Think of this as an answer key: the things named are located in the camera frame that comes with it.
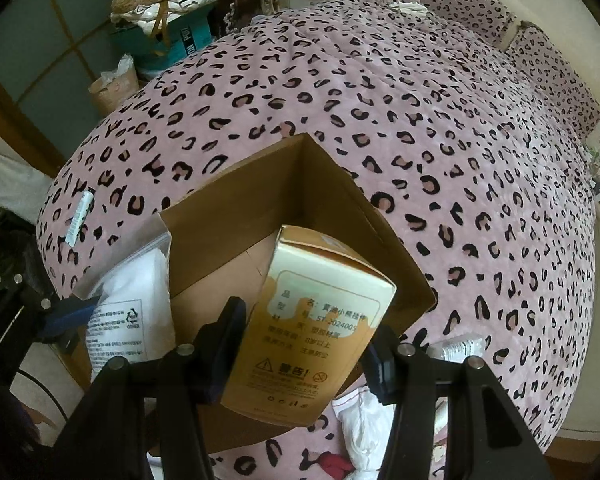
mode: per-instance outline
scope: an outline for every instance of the white label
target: white label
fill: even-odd
[[[83,192],[82,198],[80,199],[80,202],[78,202],[78,207],[75,209],[74,218],[71,220],[71,225],[69,225],[69,230],[64,237],[64,241],[69,247],[74,247],[75,245],[75,241],[78,238],[78,233],[87,216],[91,202],[93,202],[93,193],[91,191]]]
[[[130,363],[146,361],[142,301],[104,303],[96,307],[85,336],[93,375],[109,359],[122,355]]]

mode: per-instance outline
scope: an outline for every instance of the plastic packaging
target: plastic packaging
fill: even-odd
[[[349,459],[356,468],[347,480],[377,478],[394,423],[395,405],[380,404],[368,386],[334,400],[332,405],[342,423]]]
[[[102,280],[85,337],[91,380],[114,356],[130,363],[151,361],[175,346],[167,256],[157,246],[135,256]]]
[[[485,349],[486,341],[484,337],[470,333],[429,345],[427,355],[434,359],[462,363],[471,355],[482,356]]]

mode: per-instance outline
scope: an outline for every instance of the warning triangle symbol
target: warning triangle symbol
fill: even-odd
[[[264,370],[266,372],[273,372],[273,368],[271,367],[271,361],[269,361],[268,357],[256,364],[256,368],[258,370]]]

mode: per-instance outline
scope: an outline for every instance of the bed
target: bed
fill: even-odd
[[[576,389],[592,313],[594,208],[580,138],[520,60],[479,30],[433,12],[403,16],[392,1],[286,10],[165,71],[62,168],[38,221],[40,251],[67,296],[146,216],[309,132],[438,298],[404,338],[484,335],[485,359],[546,450]],[[87,187],[94,206],[69,248]],[[325,451],[345,452],[330,408],[312,427],[212,459],[221,479],[326,480],[316,464]],[[432,478],[442,475],[433,464]]]

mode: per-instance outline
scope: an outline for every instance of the metal bolt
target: metal bolt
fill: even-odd
[[[195,349],[195,346],[193,346],[191,343],[184,343],[176,348],[176,352],[178,355],[187,356],[193,354]]]
[[[107,362],[107,366],[112,370],[120,370],[124,365],[126,365],[126,359],[122,355],[116,355]]]
[[[411,343],[400,343],[398,345],[398,354],[403,355],[405,357],[411,357],[415,355],[416,347]]]
[[[477,355],[472,355],[466,360],[466,362],[471,368],[475,368],[476,370],[484,367],[484,359],[478,357]]]

